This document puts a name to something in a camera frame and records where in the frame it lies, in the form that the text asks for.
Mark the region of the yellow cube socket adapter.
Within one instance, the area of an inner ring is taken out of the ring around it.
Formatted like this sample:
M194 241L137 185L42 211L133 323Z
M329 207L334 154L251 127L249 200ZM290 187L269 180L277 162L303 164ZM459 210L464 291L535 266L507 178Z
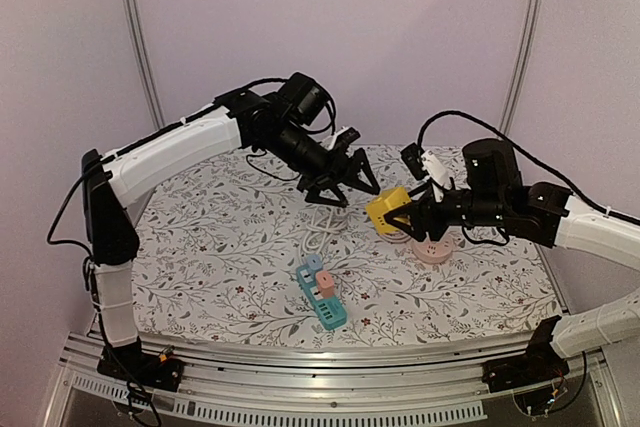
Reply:
M408 204L411 198L403 186L394 187L382 191L377 197L365 206L365 211L372 221L376 232L387 235L398 231L398 228L390 225L384 216L394 209Z

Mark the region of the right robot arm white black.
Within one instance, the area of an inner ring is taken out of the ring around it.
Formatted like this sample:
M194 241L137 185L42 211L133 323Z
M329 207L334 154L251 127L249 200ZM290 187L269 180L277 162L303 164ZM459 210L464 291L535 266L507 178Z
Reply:
M462 149L466 185L457 188L447 169L420 141L401 158L421 181L409 203L385 213L385 221L416 241L438 241L451 227L463 233L492 227L540 246L580 251L636 270L639 221L590 199L564 174L539 160L479 118L459 112L491 137Z

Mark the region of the blue USB charger plug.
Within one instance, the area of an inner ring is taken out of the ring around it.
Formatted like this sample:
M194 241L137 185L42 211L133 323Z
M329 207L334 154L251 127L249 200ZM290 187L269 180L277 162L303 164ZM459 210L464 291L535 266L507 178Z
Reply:
M305 258L306 268L310 275L315 276L317 272L324 269L323 262L318 254L309 254Z

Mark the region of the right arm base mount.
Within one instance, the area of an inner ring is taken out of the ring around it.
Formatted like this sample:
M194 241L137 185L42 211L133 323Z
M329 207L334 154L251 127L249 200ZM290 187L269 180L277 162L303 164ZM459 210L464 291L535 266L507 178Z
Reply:
M523 353L494 359L482 365L483 383L491 393L550 381L569 373L567 361L551 347L559 315L544 319L534 330Z

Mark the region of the pink round power socket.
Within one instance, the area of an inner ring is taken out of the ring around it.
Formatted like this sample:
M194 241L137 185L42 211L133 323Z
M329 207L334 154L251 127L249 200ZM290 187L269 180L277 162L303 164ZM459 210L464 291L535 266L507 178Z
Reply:
M439 241L411 241L411 247L416 258L427 265L441 264L451 258L455 243L450 236Z

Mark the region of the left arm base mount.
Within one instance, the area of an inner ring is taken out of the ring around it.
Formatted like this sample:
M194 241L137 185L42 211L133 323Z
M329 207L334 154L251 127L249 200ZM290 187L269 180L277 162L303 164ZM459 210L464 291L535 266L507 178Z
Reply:
M174 355L174 347L159 353L146 353L140 339L122 347L106 344L97 372L123 381L137 381L144 387L177 392L185 364Z

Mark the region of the pink USB charger plug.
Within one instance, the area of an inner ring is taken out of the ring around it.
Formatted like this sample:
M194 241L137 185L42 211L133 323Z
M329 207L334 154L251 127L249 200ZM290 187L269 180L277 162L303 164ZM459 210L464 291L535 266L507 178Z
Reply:
M335 281L327 270L320 270L315 274L316 287L323 299L335 296Z

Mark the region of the teal power strip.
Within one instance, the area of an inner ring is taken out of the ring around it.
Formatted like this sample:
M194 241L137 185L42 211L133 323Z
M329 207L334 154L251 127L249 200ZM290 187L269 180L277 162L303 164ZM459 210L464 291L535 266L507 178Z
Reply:
M296 280L325 330L332 331L346 324L345 308L336 296L324 298L321 295L308 265L296 268Z

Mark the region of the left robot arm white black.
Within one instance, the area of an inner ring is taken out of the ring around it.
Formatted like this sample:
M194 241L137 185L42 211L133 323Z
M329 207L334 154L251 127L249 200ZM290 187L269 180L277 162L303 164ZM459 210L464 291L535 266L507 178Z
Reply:
M345 208L344 187L377 195L380 186L363 149L352 150L360 134L338 129L332 96L313 78L295 72L268 77L218 95L195 113L125 147L105 154L86 152L71 187L82 196L85 241L57 239L63 216L56 213L46 235L50 246L68 245L86 254L87 289L102 322L111 366L128 381L148 373L139 352L132 267L140 240L130 205L163 182L221 154L239 149L266 151L299 176L306 202Z

